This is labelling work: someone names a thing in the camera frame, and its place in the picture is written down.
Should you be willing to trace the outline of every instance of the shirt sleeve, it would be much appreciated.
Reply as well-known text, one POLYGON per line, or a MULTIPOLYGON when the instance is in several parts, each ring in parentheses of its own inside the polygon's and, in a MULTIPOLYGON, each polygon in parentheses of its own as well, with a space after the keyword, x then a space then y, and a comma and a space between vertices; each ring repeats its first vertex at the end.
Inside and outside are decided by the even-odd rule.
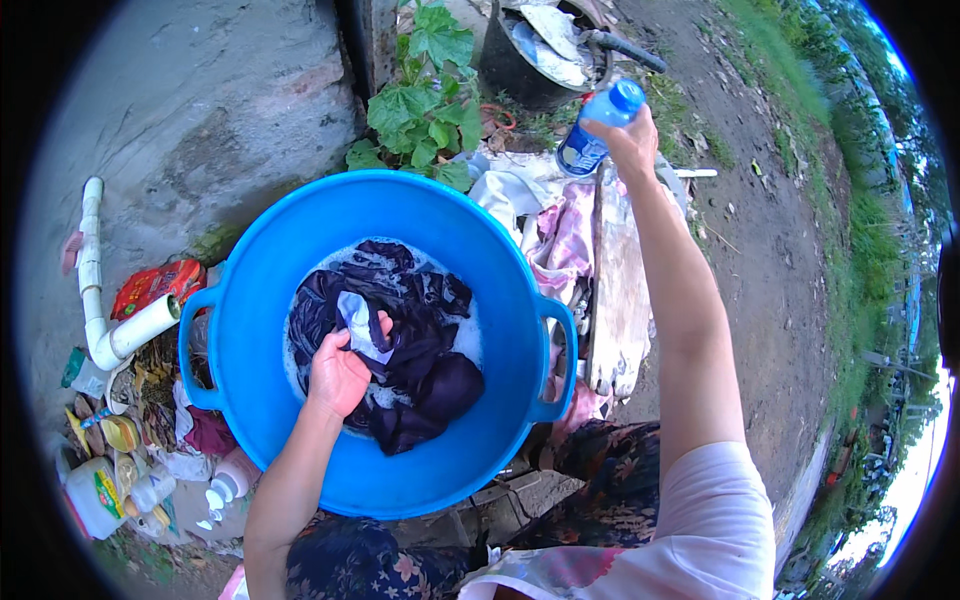
POLYGON ((703 583, 751 596, 773 589, 773 509, 744 443, 695 448, 667 471, 656 539, 703 583))

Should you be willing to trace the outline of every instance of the soapy water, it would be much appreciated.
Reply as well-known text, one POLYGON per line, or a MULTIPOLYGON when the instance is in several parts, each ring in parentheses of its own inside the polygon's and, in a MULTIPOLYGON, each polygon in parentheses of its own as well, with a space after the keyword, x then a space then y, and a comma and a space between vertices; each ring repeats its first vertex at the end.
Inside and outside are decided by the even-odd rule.
MULTIPOLYGON (((367 240, 373 240, 374 242, 394 242, 403 244, 414 257, 414 271, 432 271, 433 273, 439 273, 443 276, 450 273, 450 270, 444 267, 439 261, 431 257, 426 252, 411 246, 410 244, 387 237, 366 237, 330 254, 317 263, 314 267, 310 268, 306 273, 303 274, 303 279, 300 280, 300 283, 297 284, 298 289, 300 288, 300 284, 303 283, 303 281, 314 271, 320 269, 325 271, 337 271, 340 269, 340 265, 342 263, 348 261, 352 262, 355 254, 360 254, 364 258, 369 259, 369 266, 392 269, 395 266, 392 259, 385 258, 379 254, 360 252, 356 250, 356 247, 359 244, 367 240)), ((399 283, 399 275, 385 275, 384 278, 394 284, 399 283)), ((297 293, 295 291, 293 299, 290 300, 290 308, 287 310, 287 318, 283 322, 283 369, 287 374, 287 381, 290 382, 290 387, 294 391, 294 396, 300 400, 300 403, 303 403, 306 401, 306 394, 304 393, 303 388, 300 386, 300 381, 303 377, 308 375, 309 367, 304 366, 301 368, 297 366, 297 362, 294 360, 293 343, 290 341, 290 336, 288 335, 290 330, 290 311, 293 310, 294 302, 296 301, 297 293)), ((483 334, 481 333, 480 321, 477 316, 476 298, 470 300, 468 312, 470 314, 469 318, 447 315, 446 313, 443 313, 444 324, 456 323, 458 325, 457 337, 454 338, 453 348, 451 348, 450 351, 462 353, 464 356, 466 356, 466 358, 473 361, 473 364, 477 366, 477 369, 482 371, 483 334)), ((392 388, 381 387, 375 382, 371 383, 368 387, 367 393, 364 395, 364 401, 366 401, 369 406, 373 406, 373 403, 376 402, 382 408, 391 408, 396 402, 401 402, 407 405, 412 404, 412 400, 408 395, 397 392, 392 388)), ((369 437, 368 435, 361 434, 359 432, 352 433, 356 433, 362 437, 369 437)))

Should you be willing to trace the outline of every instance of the pink bottle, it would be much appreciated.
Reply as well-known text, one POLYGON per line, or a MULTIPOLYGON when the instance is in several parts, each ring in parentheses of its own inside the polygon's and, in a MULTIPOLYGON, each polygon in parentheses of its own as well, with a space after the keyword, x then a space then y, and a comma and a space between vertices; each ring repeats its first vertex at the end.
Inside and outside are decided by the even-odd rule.
POLYGON ((234 498, 247 495, 262 474, 243 449, 235 447, 213 471, 210 488, 206 491, 210 509, 222 510, 234 498))

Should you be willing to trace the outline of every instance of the black bucket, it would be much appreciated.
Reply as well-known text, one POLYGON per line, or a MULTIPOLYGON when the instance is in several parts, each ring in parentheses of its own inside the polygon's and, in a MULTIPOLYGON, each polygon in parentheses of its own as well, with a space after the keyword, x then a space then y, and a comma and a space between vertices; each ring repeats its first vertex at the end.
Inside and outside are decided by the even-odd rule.
MULTIPOLYGON (((573 14, 573 24, 580 29, 609 30, 609 28, 600 28, 587 11, 575 2, 563 0, 557 8, 573 14)), ((480 55, 480 77, 484 85, 493 93, 505 90, 513 100, 525 108, 550 111, 594 89, 603 89, 610 85, 613 75, 613 52, 604 50, 603 55, 604 64, 599 67, 603 69, 603 73, 596 84, 578 87, 558 82, 540 71, 517 47, 514 37, 504 23, 499 0, 493 0, 487 37, 484 40, 483 53, 480 55)))

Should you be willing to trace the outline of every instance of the red plastic package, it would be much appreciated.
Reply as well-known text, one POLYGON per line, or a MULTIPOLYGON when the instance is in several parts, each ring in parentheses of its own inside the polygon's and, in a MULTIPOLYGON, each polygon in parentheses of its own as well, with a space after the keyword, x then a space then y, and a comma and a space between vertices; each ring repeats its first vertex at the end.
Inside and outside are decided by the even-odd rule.
POLYGON ((151 302, 173 294, 182 305, 191 294, 206 287, 206 269, 194 258, 134 273, 113 301, 110 318, 124 321, 151 302))

